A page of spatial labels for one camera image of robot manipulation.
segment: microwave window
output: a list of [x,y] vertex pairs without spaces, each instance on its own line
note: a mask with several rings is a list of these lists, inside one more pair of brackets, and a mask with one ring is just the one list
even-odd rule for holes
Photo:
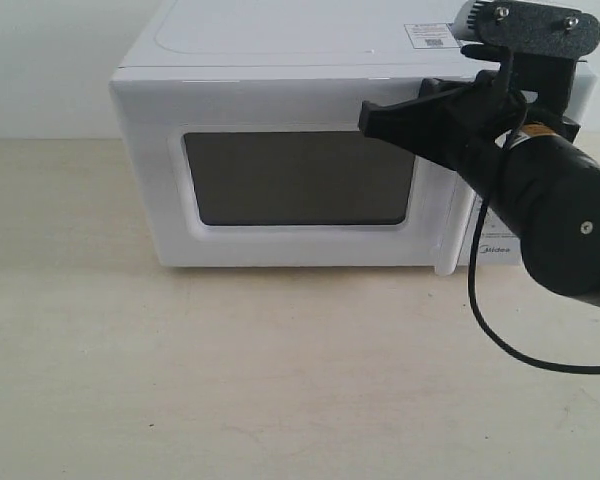
[[189,133],[206,225],[396,225],[413,154],[359,132]]

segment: white microwave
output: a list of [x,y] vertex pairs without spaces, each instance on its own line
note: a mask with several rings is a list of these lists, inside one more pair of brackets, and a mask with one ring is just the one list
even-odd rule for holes
[[[166,266],[431,265],[469,259],[479,208],[449,170],[364,138],[361,103],[472,80],[454,2],[168,0],[111,80]],[[595,84],[579,64],[567,115]],[[518,263],[495,215],[478,261]]]

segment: black cable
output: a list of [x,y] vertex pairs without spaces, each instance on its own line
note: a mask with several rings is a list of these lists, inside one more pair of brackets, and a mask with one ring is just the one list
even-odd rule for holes
[[[517,93],[518,97],[521,97],[522,94],[520,92]],[[538,360],[537,358],[530,357],[525,355],[524,353],[516,350],[507,342],[505,342],[502,338],[495,333],[491,327],[487,324],[486,320],[482,316],[482,312],[480,311],[480,307],[478,306],[478,301],[476,299],[476,264],[478,260],[478,248],[480,245],[480,237],[482,236],[482,230],[484,227],[484,221],[487,217],[487,211],[489,210],[489,203],[491,202],[491,198],[495,193],[496,188],[500,184],[503,173],[506,169],[509,154],[511,152],[511,145],[514,140],[520,133],[520,130],[524,126],[524,123],[527,119],[528,113],[528,105],[524,97],[522,97],[520,116],[516,121],[515,128],[509,133],[507,136],[507,140],[502,147],[502,156],[500,158],[500,164],[497,168],[496,178],[489,188],[487,194],[482,200],[482,205],[480,207],[480,212],[478,214],[478,220],[476,223],[476,228],[473,233],[473,242],[471,244],[471,255],[469,257],[469,276],[468,276],[468,290],[469,290],[469,303],[471,305],[471,311],[475,316],[478,325],[482,329],[482,331],[491,339],[493,342],[498,345],[502,350],[511,355],[516,360],[526,363],[535,368],[539,368],[542,370],[549,370],[552,372],[562,372],[562,373],[570,373],[577,375],[600,375],[600,365],[567,365],[562,363],[554,363],[547,362],[544,360]]]

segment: table surface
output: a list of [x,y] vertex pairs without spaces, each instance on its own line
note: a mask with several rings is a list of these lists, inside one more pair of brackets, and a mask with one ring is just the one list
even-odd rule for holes
[[[583,137],[600,160],[600,134]],[[600,310],[479,271],[512,344]],[[600,479],[600,378],[466,274],[157,264],[118,141],[0,141],[0,479]]]

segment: white wall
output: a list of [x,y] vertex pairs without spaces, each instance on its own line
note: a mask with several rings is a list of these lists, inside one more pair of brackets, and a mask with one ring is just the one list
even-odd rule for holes
[[[567,1],[600,19],[600,0]],[[159,3],[0,0],[0,138],[118,136],[107,80]],[[600,84],[585,123],[600,130]]]

